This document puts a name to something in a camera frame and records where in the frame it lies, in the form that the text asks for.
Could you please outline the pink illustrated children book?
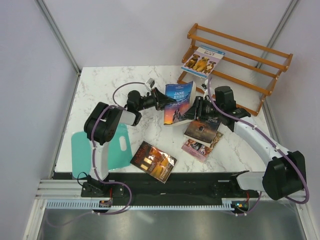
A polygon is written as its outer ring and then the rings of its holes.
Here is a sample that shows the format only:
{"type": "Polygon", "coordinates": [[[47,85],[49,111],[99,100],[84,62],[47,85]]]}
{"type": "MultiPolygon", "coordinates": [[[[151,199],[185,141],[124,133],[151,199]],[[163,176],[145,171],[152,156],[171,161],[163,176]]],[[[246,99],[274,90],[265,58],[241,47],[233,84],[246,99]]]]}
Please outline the pink illustrated children book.
{"type": "Polygon", "coordinates": [[[209,147],[194,140],[188,139],[182,145],[181,149],[196,158],[201,163],[204,163],[222,137],[223,134],[218,131],[213,139],[213,143],[209,147]]]}

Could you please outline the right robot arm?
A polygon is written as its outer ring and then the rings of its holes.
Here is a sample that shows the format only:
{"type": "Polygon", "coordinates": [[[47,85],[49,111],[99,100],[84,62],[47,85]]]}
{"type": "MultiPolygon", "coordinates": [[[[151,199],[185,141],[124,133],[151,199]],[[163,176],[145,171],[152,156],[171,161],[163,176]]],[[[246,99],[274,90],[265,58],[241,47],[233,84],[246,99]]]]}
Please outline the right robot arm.
{"type": "Polygon", "coordinates": [[[310,193],[304,155],[298,150],[288,150],[267,136],[246,109],[237,107],[229,86],[217,87],[214,92],[215,99],[210,95],[195,97],[184,115],[190,120],[201,121],[217,117],[223,125],[245,140],[266,166],[263,172],[242,171],[232,175],[230,193],[240,197],[247,190],[265,192],[276,201],[303,190],[305,199],[301,204],[305,204],[310,193]]]}

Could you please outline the Jane Eyre blue book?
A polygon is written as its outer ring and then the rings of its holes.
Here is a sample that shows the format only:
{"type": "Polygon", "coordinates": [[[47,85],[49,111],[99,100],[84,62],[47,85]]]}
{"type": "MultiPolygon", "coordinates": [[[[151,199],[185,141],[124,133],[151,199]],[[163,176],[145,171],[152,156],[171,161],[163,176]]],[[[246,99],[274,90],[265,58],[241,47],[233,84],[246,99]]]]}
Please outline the Jane Eyre blue book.
{"type": "Polygon", "coordinates": [[[182,115],[192,107],[196,97],[196,83],[191,81],[187,84],[167,84],[165,95],[176,100],[175,107],[164,111],[163,124],[165,126],[178,126],[191,122],[182,120],[182,115]]]}

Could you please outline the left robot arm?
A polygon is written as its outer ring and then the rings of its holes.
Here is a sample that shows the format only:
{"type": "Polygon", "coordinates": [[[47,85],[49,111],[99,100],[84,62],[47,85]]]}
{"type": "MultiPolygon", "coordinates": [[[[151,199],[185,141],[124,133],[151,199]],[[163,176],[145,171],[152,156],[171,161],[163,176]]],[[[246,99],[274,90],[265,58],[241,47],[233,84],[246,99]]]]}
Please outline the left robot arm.
{"type": "Polygon", "coordinates": [[[105,181],[109,175],[108,151],[118,125],[136,126],[142,118],[141,111],[149,108],[163,111],[166,106],[176,102],[156,87],[146,96],[141,96],[137,90],[130,91],[124,107],[98,102],[84,124],[84,132],[92,142],[90,175],[96,180],[92,185],[95,194],[104,197],[110,191],[110,185],[105,181]]]}

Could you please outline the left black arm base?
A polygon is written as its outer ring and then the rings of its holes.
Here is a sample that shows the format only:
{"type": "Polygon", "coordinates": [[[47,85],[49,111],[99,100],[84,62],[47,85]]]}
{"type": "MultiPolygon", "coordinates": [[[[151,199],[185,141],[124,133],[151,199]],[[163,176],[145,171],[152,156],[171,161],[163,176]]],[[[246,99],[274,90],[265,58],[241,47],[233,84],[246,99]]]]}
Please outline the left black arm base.
{"type": "Polygon", "coordinates": [[[123,198],[125,193],[122,184],[103,184],[91,178],[83,183],[80,195],[83,198],[123,198]]]}

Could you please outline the Tale of Two Cities book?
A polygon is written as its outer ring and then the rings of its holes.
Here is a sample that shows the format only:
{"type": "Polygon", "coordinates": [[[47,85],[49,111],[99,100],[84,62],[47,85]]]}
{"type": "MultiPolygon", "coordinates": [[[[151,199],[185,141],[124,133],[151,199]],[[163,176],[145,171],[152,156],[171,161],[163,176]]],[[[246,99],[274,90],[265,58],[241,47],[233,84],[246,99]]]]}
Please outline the Tale of Two Cities book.
{"type": "Polygon", "coordinates": [[[192,121],[184,132],[184,136],[206,147],[210,147],[217,134],[221,121],[218,117],[207,120],[192,121]]]}

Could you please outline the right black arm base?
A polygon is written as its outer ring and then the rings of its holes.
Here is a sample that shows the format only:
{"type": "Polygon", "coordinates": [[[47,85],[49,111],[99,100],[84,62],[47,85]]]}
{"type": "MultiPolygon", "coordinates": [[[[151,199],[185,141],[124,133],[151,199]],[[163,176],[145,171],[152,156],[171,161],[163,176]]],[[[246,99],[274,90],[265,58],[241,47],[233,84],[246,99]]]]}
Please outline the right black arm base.
{"type": "Polygon", "coordinates": [[[217,198],[245,199],[248,196],[250,198],[257,198],[259,196],[259,193],[257,191],[242,190],[240,188],[234,187],[230,182],[226,181],[216,181],[210,187],[213,195],[217,198]]]}

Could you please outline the orange wooden tiered rack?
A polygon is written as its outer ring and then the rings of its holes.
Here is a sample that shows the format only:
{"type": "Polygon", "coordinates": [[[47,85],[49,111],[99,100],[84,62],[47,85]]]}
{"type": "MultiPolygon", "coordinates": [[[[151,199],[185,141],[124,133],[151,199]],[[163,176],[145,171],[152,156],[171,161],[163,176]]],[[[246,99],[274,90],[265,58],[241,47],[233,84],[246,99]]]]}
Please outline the orange wooden tiered rack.
{"type": "MultiPolygon", "coordinates": [[[[225,52],[211,72],[211,87],[230,86],[237,106],[257,116],[266,97],[270,96],[281,73],[290,67],[293,54],[268,48],[195,23],[187,33],[190,46],[182,57],[182,65],[204,45],[225,52]]],[[[182,70],[179,84],[196,83],[196,91],[204,93],[204,78],[182,70]]]]}

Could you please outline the dog cover Bark book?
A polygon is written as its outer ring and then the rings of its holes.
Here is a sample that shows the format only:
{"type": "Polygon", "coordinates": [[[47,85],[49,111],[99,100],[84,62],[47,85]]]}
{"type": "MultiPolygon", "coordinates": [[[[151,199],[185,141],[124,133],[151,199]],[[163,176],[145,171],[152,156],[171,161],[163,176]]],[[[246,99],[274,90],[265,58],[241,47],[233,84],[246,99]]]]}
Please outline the dog cover Bark book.
{"type": "Polygon", "coordinates": [[[225,52],[200,45],[181,67],[183,71],[206,79],[225,56],[225,52]]]}

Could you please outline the teal plastic file folder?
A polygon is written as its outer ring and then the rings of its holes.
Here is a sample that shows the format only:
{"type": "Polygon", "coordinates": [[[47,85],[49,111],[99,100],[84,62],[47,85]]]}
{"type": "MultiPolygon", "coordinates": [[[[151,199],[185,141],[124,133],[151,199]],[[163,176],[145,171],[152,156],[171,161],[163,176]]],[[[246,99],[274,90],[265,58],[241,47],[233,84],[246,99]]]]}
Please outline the teal plastic file folder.
{"type": "MultiPolygon", "coordinates": [[[[119,124],[107,150],[109,170],[124,168],[130,165],[133,157],[127,126],[119,124]]],[[[83,176],[90,173],[92,164],[92,143],[83,131],[75,132],[71,137],[72,176],[83,176]]]]}

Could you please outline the dark orange glossy book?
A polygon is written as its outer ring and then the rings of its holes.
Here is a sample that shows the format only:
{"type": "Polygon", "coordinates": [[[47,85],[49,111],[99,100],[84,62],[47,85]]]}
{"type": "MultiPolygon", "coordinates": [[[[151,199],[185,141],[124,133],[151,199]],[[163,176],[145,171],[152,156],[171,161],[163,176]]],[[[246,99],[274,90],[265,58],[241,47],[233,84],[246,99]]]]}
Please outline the dark orange glossy book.
{"type": "Polygon", "coordinates": [[[165,184],[177,163],[177,159],[143,141],[130,163],[165,184]]]}

